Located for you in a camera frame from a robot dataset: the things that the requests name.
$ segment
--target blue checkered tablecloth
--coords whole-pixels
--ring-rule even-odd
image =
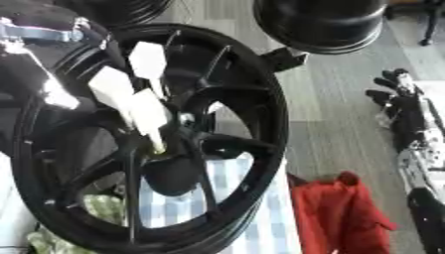
[[[217,201],[227,198],[248,172],[252,158],[209,161],[208,171]],[[285,161],[264,194],[262,204],[247,229],[222,254],[298,254],[300,241],[286,179]],[[146,227],[177,224],[203,214],[206,200],[198,188],[183,196],[165,197],[143,182],[140,211]]]

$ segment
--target robotic arm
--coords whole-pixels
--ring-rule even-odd
[[[101,26],[82,17],[61,15],[66,10],[31,3],[20,3],[27,13],[0,10],[0,89],[18,101],[38,96],[46,103],[66,109],[76,109],[79,101],[64,90],[64,86],[33,54],[29,45],[47,43],[83,43],[105,51],[114,64],[126,69],[127,63],[111,34]]]

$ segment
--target red cloth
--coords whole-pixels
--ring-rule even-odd
[[[353,173],[292,189],[304,254],[387,254],[391,223]]]

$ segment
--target gray floor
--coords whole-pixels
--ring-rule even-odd
[[[256,26],[251,0],[185,0],[161,21],[188,22],[237,38],[259,54],[280,47]],[[391,253],[424,253],[395,170],[390,134],[378,127],[377,107],[365,96],[383,69],[404,67],[421,79],[445,79],[445,33],[436,45],[417,45],[423,18],[399,17],[384,25],[377,42],[346,56],[311,56],[305,66],[278,74],[287,95],[291,133],[289,172],[307,180],[356,172],[376,205],[398,225],[390,233]]]

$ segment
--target wheel rim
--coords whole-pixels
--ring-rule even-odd
[[[106,253],[197,253],[206,249],[218,252],[230,244],[252,219],[281,162],[287,141],[288,119],[279,84],[261,58],[250,49],[210,30],[158,24],[137,27],[116,36],[127,50],[138,41],[166,46],[170,65],[165,76],[174,94],[174,99],[167,104],[180,112],[193,113],[197,119],[191,127],[178,124],[178,121],[168,125],[174,127],[174,133],[180,133],[182,143],[192,148],[188,149],[192,152],[187,157],[196,156],[198,159],[193,160],[196,162],[205,160],[206,155],[214,154],[219,148],[247,151],[254,158],[248,174],[228,198],[216,203],[205,165],[200,163],[197,167],[199,185],[205,193],[208,211],[186,223],[145,228],[139,223],[138,214],[138,179],[143,178],[143,171],[135,167],[142,164],[137,160],[144,157],[138,153],[144,147],[140,145],[140,137],[122,132],[118,114],[110,109],[98,107],[95,111],[67,116],[66,112],[49,109],[33,100],[21,113],[14,138],[13,170],[19,192],[31,211],[50,230],[92,250]],[[192,69],[184,69],[191,56],[200,56],[201,59],[194,59],[196,66]],[[61,61],[56,67],[56,74],[72,94],[89,97],[86,82],[104,64],[107,60],[102,52],[83,48]],[[208,115],[205,112],[214,101],[223,102],[237,113],[248,127],[252,139],[210,133],[206,129]],[[48,118],[57,114],[61,114],[63,120],[57,124],[50,123]],[[118,144],[118,152],[95,164],[106,167],[82,170],[80,175],[62,186],[55,184],[51,179],[53,176],[43,174],[41,165],[37,163],[42,163],[42,158],[46,160],[45,156],[51,154],[46,146],[51,146],[52,140],[61,139],[67,132],[92,126],[109,132]],[[117,171],[123,172],[126,179],[127,212],[132,225],[129,227],[96,219],[81,205],[73,203],[85,183]]]

